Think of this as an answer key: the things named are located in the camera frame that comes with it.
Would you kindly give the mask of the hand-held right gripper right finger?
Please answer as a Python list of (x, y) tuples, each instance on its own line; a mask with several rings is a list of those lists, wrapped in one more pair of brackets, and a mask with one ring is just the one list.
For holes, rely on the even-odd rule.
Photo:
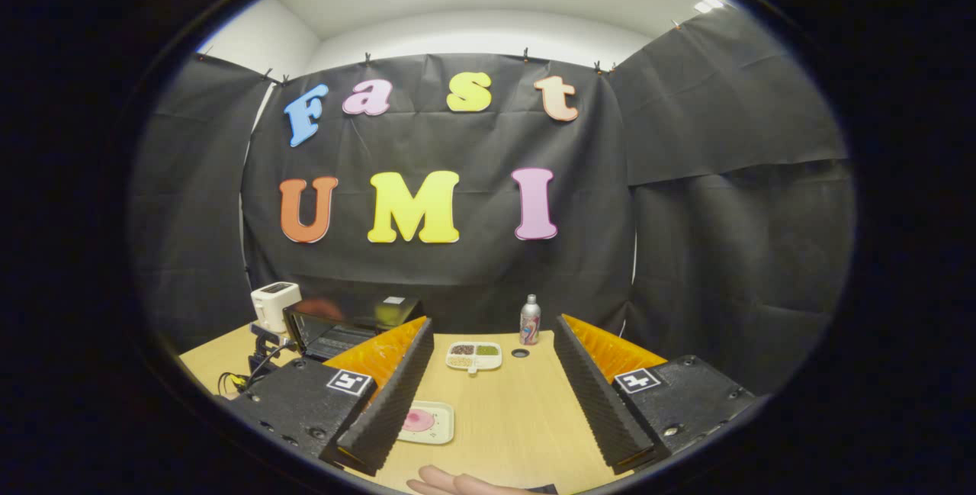
[(616, 474), (703, 442), (757, 402), (698, 356), (668, 360), (567, 314), (555, 323), (554, 351)]

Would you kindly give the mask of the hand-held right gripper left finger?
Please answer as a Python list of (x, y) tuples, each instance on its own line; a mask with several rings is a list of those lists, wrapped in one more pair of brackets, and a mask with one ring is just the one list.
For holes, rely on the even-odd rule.
[(283, 446), (374, 475), (400, 435), (434, 348), (432, 319), (419, 317), (327, 361), (297, 357), (227, 406)]

